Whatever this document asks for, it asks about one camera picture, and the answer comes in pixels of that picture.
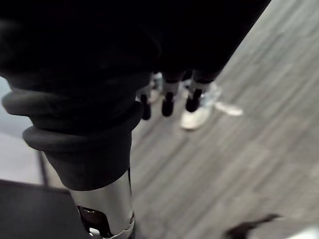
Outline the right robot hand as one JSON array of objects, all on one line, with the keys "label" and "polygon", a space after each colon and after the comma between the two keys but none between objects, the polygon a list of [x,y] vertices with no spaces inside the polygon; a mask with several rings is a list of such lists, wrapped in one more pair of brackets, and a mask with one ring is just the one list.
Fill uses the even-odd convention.
[{"label": "right robot hand", "polygon": [[163,77],[162,114],[193,79],[196,111],[269,5],[267,0],[3,0],[5,110],[28,117],[25,142],[69,189],[86,232],[133,239],[132,131],[150,117],[147,88]]}]

